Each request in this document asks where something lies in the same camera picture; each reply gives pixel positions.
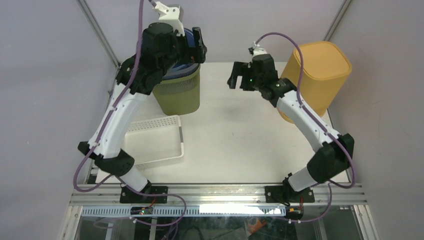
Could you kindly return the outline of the blue plastic bucket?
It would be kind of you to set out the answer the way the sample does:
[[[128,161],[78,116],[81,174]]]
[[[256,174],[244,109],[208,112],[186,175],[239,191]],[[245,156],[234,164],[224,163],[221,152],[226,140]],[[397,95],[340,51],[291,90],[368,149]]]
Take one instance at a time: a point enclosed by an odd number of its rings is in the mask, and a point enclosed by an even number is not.
[[[189,28],[184,29],[185,36],[187,37],[187,44],[189,47],[195,47],[195,39],[193,31]],[[163,80],[171,80],[180,78],[181,76],[187,76],[190,72],[193,71],[194,67],[192,67],[194,63],[177,63],[170,70],[167,71],[166,75],[163,77]]]

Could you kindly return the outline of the olive green ribbed basket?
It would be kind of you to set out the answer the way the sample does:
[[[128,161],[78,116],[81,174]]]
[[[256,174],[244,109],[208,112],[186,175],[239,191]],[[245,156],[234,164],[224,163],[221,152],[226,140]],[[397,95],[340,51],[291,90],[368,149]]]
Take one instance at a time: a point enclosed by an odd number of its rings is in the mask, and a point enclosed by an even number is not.
[[[168,116],[194,113],[200,107],[201,66],[191,75],[162,80],[152,93],[162,112]]]

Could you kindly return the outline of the yellow ribbed basket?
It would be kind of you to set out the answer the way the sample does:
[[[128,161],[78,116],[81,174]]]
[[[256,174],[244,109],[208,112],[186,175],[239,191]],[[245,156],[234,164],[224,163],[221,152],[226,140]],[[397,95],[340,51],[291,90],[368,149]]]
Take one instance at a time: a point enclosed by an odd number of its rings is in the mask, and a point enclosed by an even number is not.
[[[352,72],[352,65],[343,51],[329,41],[316,41],[295,48],[280,77],[298,84],[303,57],[301,97],[323,117],[337,93]]]

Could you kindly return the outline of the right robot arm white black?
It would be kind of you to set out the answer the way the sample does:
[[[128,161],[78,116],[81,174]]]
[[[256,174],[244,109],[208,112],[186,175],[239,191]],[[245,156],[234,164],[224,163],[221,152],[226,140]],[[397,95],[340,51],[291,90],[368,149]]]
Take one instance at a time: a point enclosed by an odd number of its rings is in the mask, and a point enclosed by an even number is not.
[[[263,99],[294,123],[314,151],[304,168],[283,181],[282,196],[287,202],[296,202],[304,189],[325,183],[352,166],[353,137],[327,126],[298,88],[288,78],[278,76],[270,54],[255,55],[250,62],[234,62],[227,81],[230,89],[236,88],[238,77],[242,90],[259,91]]]

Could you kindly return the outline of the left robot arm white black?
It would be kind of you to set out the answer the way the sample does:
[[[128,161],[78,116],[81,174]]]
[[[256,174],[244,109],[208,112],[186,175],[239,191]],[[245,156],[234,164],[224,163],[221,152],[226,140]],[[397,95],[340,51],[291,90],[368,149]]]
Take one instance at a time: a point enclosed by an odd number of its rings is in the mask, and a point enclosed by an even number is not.
[[[73,187],[88,159],[109,177],[116,177],[131,190],[131,197],[145,203],[151,196],[151,182],[137,169],[135,159],[122,149],[126,132],[144,100],[177,64],[202,64],[207,47],[200,27],[192,27],[194,44],[189,45],[186,30],[176,30],[163,22],[151,23],[138,33],[135,55],[124,61],[116,75],[116,84],[102,120],[87,141],[77,149],[84,155],[73,176]]]

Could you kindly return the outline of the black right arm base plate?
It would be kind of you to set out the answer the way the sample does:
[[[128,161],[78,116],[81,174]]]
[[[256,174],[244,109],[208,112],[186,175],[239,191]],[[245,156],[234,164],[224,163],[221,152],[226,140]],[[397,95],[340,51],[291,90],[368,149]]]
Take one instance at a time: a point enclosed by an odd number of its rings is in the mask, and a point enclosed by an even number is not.
[[[283,185],[267,185],[264,187],[266,203],[314,203],[314,192],[310,188],[296,192],[286,189]]]

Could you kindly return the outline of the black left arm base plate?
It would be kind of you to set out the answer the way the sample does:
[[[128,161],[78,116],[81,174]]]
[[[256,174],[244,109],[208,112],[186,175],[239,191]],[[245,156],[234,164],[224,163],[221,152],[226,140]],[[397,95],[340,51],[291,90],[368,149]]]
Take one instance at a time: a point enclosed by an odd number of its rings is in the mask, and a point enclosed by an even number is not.
[[[148,195],[139,195],[127,186],[121,188],[119,202],[121,204],[166,204],[168,202],[168,186],[154,185],[150,188]]]

